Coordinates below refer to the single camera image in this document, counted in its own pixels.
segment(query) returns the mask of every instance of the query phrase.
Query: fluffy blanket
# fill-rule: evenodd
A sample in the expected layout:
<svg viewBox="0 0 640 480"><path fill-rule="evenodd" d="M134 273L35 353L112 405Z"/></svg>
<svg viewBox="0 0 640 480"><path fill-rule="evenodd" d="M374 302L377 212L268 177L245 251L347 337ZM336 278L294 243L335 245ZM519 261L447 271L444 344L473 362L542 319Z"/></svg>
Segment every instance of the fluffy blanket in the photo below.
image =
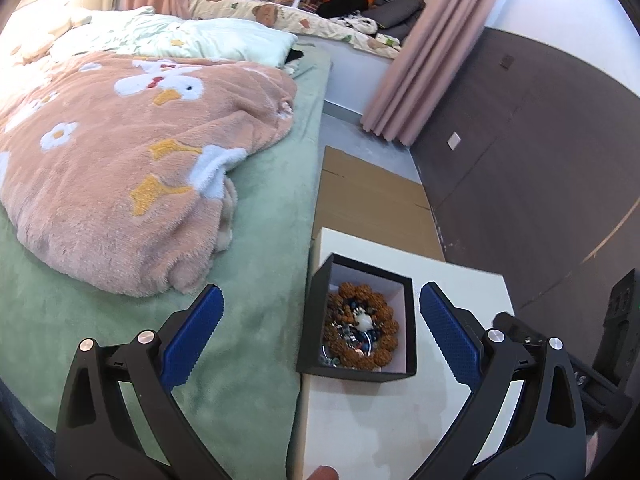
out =
<svg viewBox="0 0 640 480"><path fill-rule="evenodd" d="M94 53L0 120L0 200L40 260L102 290L200 286L230 242L225 173L284 137L296 84L250 62Z"/></svg>

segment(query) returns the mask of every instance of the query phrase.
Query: wall switch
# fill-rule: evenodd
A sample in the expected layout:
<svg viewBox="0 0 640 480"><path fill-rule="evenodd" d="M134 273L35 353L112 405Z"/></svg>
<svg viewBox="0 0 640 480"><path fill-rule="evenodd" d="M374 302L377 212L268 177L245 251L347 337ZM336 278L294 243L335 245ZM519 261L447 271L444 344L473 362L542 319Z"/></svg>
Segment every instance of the wall switch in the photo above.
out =
<svg viewBox="0 0 640 480"><path fill-rule="evenodd" d="M514 61L516 61L516 59L513 56L509 56L509 54L507 54L502 58L500 62L500 66L503 69L508 70L511 68L511 65L513 64Z"/></svg>
<svg viewBox="0 0 640 480"><path fill-rule="evenodd" d="M453 132L453 135L449 137L447 144L452 150L455 150L460 144L460 140L462 140L460 139L460 136L456 132Z"/></svg>

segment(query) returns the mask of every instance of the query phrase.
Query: white pillow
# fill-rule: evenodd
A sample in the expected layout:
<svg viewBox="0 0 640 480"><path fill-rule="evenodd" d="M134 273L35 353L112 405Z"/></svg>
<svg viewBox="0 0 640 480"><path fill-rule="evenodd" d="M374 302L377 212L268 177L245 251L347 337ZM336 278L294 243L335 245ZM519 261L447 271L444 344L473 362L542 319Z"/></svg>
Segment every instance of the white pillow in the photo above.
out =
<svg viewBox="0 0 640 480"><path fill-rule="evenodd" d="M211 60L254 61L281 68L298 37L290 32L265 27L251 20L215 18L189 20L180 30L198 38L203 57Z"/></svg>
<svg viewBox="0 0 640 480"><path fill-rule="evenodd" d="M70 10L71 27L76 28L91 22L92 14L84 7L74 7Z"/></svg>
<svg viewBox="0 0 640 480"><path fill-rule="evenodd" d="M51 34L54 40L71 30L71 16L68 10L60 13L53 13L45 16L40 23L33 24L34 30L38 33Z"/></svg>

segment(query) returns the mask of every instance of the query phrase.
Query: gray floor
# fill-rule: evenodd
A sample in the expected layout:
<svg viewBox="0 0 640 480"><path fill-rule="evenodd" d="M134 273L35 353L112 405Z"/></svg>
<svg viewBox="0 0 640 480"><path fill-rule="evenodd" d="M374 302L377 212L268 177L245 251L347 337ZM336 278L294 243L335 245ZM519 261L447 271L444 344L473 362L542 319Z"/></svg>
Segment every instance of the gray floor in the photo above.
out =
<svg viewBox="0 0 640 480"><path fill-rule="evenodd" d="M354 124L322 114L319 141L321 160L325 146L357 156L380 168L420 183L420 176L415 169L409 149L366 134Z"/></svg>

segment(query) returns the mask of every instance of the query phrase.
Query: white wall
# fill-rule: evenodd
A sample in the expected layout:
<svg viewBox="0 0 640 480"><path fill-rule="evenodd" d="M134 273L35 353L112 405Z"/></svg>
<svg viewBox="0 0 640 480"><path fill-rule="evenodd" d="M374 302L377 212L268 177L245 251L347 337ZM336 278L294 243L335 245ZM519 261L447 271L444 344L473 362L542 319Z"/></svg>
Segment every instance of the white wall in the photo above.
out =
<svg viewBox="0 0 640 480"><path fill-rule="evenodd" d="M362 115L378 89L391 59L356 50L348 43L299 36L331 55L332 67L324 100Z"/></svg>
<svg viewBox="0 0 640 480"><path fill-rule="evenodd" d="M640 36L618 0L498 0L487 25L564 50L640 96Z"/></svg>

